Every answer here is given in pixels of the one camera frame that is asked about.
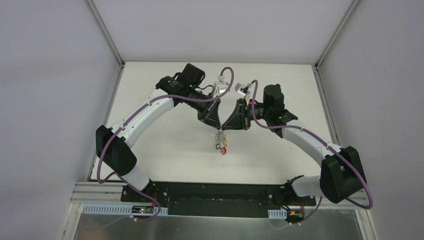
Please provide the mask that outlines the red handled keyring holder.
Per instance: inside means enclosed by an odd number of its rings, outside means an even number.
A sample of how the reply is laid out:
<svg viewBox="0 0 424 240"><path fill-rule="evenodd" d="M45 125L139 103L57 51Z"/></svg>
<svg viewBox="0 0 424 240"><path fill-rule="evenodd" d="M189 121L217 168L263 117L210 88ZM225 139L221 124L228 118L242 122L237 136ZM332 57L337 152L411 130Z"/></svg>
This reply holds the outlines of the red handled keyring holder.
<svg viewBox="0 0 424 240"><path fill-rule="evenodd" d="M225 132L221 129L218 130L214 136L215 149L219 150L220 154L223 156L227 153L227 146L223 145L224 138L227 139L227 136L225 135Z"/></svg>

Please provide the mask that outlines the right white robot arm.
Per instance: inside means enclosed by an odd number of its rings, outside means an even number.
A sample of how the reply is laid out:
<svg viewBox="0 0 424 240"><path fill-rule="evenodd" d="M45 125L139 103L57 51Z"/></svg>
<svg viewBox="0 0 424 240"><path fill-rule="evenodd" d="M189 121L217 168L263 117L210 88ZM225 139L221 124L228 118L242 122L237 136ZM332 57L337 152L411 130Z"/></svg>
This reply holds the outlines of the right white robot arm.
<svg viewBox="0 0 424 240"><path fill-rule="evenodd" d="M245 130L251 123L265 121L263 128L296 145L320 166L316 176L298 176L288 180L284 200L296 205L306 196L320 196L338 204L350 201L350 196L366 189L366 177L358 151L352 147L341 147L307 128L285 105L285 96L279 84L270 84L263 89L263 98L258 102L251 96L249 85L238 83L235 90L242 96L236 101L232 114L222 124L224 131Z"/></svg>

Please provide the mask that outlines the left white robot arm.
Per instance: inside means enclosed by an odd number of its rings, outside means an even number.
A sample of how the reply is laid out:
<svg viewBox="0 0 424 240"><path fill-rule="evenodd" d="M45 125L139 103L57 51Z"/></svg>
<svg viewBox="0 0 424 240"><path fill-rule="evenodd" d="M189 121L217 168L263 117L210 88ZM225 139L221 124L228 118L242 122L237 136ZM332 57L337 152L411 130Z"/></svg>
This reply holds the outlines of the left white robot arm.
<svg viewBox="0 0 424 240"><path fill-rule="evenodd" d="M198 90L204 77L203 70L188 63L182 72L160 79L150 96L122 120L110 127L99 126L95 132L97 168L106 164L113 174L134 187L135 198L143 203L149 201L153 195L149 186L152 181L141 170L132 147L156 120L179 103L195 109L202 123L219 129L219 104L232 83L226 82L224 74L220 73L212 92L204 94Z"/></svg>

